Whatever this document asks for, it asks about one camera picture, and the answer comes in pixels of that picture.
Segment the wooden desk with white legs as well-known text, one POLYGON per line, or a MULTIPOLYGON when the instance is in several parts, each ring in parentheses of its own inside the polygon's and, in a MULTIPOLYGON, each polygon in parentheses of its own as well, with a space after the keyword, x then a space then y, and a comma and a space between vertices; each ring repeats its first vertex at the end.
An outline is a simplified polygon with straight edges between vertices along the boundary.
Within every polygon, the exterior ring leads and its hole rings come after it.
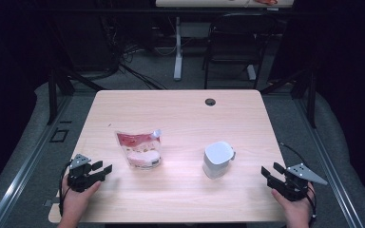
MULTIPOLYGON (((156 0, 156 7, 165 9, 268 9, 279 11, 289 9, 296 0, 278 0, 273 6, 264 5, 255 0, 156 0)), ((182 23, 180 16, 176 17, 176 60, 174 67, 174 80, 182 78, 183 51, 182 51, 182 23)))

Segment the red and white spout pouch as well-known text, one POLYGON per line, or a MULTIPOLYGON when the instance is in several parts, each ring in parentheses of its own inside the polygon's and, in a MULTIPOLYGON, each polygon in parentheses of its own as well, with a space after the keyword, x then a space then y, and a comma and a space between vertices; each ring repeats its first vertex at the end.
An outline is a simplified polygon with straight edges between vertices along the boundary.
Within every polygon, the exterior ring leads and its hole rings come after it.
POLYGON ((127 134, 118 131, 115 136, 130 166, 152 169, 161 163, 162 131, 160 129, 145 134, 127 134))

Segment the person's left hand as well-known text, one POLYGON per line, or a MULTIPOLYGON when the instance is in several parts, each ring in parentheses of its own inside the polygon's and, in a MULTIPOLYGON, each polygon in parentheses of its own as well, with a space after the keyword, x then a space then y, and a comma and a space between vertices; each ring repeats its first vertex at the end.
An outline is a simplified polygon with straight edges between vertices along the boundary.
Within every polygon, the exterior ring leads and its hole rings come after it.
POLYGON ((62 185, 63 190, 67 191, 63 202, 62 218, 76 219, 80 221, 88 207, 90 198, 99 190, 101 182, 96 181, 92 186, 82 193, 75 192, 68 186, 67 177, 63 178, 62 185))

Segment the black metal stand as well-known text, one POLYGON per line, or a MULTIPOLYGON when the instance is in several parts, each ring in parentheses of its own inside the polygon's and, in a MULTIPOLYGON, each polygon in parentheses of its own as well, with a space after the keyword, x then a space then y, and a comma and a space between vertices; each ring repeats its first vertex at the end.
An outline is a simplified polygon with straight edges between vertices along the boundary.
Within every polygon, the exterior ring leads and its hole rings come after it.
POLYGON ((91 82, 89 79, 83 77, 74 70, 67 67, 54 68, 48 77, 48 124, 52 124, 58 115, 57 89, 60 89, 60 91, 66 96, 72 96, 75 92, 75 88, 70 82, 71 79, 74 79, 95 91, 104 90, 102 86, 91 82))
POLYGON ((302 69, 289 77, 280 79, 277 82, 269 85, 265 89, 262 89, 260 93, 262 95, 269 94, 278 88, 294 81, 290 94, 293 99, 301 99, 305 92, 307 95, 307 105, 306 105, 306 119, 310 126, 316 128, 315 122, 315 108, 316 108, 316 97, 317 97, 317 76, 312 69, 302 69))

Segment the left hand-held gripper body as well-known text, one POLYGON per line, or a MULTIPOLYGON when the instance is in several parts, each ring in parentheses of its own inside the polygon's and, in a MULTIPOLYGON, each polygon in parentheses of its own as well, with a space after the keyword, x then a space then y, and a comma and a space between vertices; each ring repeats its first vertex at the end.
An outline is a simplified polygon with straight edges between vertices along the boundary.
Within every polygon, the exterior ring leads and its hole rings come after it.
POLYGON ((91 177, 93 174, 89 174, 90 162, 90 158, 81 154, 77 154, 70 162, 67 184, 73 191, 84 192, 95 183, 91 177))

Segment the aluminium floor rail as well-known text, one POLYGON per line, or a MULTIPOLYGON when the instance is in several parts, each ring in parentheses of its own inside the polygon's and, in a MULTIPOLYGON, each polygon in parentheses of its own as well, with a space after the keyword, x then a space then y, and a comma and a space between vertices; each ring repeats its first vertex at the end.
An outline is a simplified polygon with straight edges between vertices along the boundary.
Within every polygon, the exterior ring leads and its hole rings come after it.
POLYGON ((48 138, 53 135, 56 124, 59 123, 58 118, 67 110, 71 99, 70 96, 60 98, 59 104, 55 105, 57 113, 50 121, 48 99, 43 95, 38 97, 29 123, 0 174, 0 228, 3 227, 45 153, 48 138))
POLYGON ((313 128, 308 121, 305 104, 303 103, 303 101, 297 99, 294 99, 294 104, 300 114, 302 121, 306 126, 308 133, 311 135, 315 147, 317 148, 317 157, 319 163, 324 170, 327 181, 331 186, 331 189, 336 197, 336 201, 338 202, 338 205, 349 225, 349 228, 365 228, 355 209, 354 204, 351 201, 348 191, 345 189, 336 171, 336 168, 328 154, 326 146, 320 138, 317 130, 313 128))

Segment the person's right hand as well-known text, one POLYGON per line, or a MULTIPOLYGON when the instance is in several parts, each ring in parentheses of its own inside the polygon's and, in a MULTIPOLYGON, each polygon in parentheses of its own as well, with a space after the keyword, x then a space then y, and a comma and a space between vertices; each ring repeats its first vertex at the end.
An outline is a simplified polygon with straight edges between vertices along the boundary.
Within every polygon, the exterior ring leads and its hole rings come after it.
POLYGON ((310 228, 309 219, 312 212, 311 200, 314 199, 314 187, 308 183, 309 199, 304 198, 298 201, 289 201, 276 189, 271 190, 271 194, 281 206, 286 219, 286 228, 310 228))

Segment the black folding chair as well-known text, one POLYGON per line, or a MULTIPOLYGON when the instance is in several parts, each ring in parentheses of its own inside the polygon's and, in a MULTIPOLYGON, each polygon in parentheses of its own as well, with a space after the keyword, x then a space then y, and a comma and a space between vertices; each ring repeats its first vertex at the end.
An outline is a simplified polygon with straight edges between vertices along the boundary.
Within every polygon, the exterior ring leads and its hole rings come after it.
POLYGON ((265 14, 226 13, 217 17, 209 26, 202 62, 204 88, 208 88, 211 64, 242 65, 244 70, 256 66, 256 88, 265 50, 277 23, 276 18, 265 14))

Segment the white flip-lid container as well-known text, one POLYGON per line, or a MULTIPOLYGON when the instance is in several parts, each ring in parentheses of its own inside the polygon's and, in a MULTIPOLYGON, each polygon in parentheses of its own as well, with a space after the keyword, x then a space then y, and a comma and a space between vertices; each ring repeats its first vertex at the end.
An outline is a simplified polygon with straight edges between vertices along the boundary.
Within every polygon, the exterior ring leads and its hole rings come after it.
POLYGON ((229 162, 235 159, 236 152, 227 142, 214 142, 204 150, 202 169, 213 180, 222 177, 228 169, 229 162))

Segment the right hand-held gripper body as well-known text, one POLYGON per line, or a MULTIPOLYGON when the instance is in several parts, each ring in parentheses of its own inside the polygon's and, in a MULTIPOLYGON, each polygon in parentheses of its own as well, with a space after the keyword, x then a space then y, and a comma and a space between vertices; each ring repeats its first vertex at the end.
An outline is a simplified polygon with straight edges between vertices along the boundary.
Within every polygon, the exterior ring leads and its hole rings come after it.
POLYGON ((281 167, 279 172, 285 177, 284 191, 281 194, 289 201, 304 199, 308 192, 308 183, 328 184, 325 179, 312 171, 304 163, 287 168, 281 167))

